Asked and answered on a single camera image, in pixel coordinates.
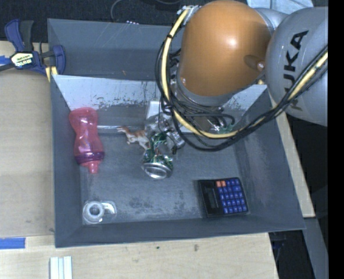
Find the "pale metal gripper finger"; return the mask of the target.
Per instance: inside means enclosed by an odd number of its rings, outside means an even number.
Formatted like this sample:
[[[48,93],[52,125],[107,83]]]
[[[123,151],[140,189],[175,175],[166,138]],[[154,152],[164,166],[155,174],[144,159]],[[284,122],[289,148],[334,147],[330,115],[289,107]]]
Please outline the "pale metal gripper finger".
[[[145,119],[145,129],[149,133],[163,133],[172,129],[170,116],[162,111],[160,101],[151,100],[148,104]]]
[[[185,145],[185,141],[176,131],[168,131],[158,134],[159,149],[163,153],[177,153]]]

